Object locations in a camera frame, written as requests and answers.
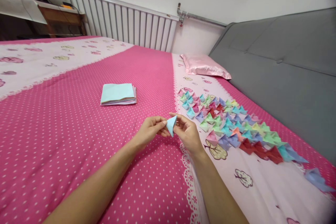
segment satin pillowcase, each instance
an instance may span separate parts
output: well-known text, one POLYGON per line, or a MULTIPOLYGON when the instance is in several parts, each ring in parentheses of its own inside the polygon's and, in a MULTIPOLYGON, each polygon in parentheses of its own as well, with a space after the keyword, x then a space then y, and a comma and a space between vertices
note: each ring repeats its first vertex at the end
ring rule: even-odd
POLYGON ((231 79, 231 75, 224 67, 216 63, 208 55, 204 54, 182 54, 185 72, 189 75, 216 75, 224 79, 231 79))

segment upholstered headboard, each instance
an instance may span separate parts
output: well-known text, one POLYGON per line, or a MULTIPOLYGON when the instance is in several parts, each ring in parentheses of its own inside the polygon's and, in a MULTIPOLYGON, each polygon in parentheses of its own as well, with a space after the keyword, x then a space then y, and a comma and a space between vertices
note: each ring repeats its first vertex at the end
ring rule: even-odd
POLYGON ((336 8, 232 23, 210 57, 336 165, 336 8))

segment white dot pattern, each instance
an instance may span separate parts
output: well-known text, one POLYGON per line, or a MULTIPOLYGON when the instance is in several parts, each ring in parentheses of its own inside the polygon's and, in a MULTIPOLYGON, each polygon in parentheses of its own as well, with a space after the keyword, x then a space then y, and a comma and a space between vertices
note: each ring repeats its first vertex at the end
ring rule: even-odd
MULTIPOLYGON (((134 46, 0 102, 0 222, 41 223, 137 132, 175 111, 172 55, 134 46), (100 106, 106 83, 138 103, 100 106)), ((156 138, 132 162, 100 223, 190 223, 180 140, 156 138)))

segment bed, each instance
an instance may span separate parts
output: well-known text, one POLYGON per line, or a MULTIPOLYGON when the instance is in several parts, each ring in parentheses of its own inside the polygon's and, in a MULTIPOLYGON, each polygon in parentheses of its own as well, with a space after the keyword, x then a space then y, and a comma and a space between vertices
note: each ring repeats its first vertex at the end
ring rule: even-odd
MULTIPOLYGON (((205 140, 208 133, 199 128, 207 153, 251 224, 326 223, 333 210, 334 195, 303 175, 318 167, 326 184, 335 186, 331 163, 228 81, 186 75, 179 55, 95 36, 10 41, 0 44, 0 72, 1 223, 41 223, 146 117, 186 115, 180 89, 235 99, 309 161, 275 164, 239 148, 218 158, 205 140), (132 83, 138 103, 100 106, 106 83, 132 83), (242 172, 250 178, 247 184, 242 172)), ((209 222, 192 160, 177 136, 157 136, 135 158, 100 220, 160 222, 209 222)))

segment radiator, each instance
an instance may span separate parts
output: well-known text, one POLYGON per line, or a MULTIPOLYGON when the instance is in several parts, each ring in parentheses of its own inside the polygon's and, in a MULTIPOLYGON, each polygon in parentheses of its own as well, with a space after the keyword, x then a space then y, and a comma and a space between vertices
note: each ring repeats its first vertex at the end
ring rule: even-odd
POLYGON ((118 0, 65 0, 86 14, 88 35, 171 52, 179 17, 118 0))

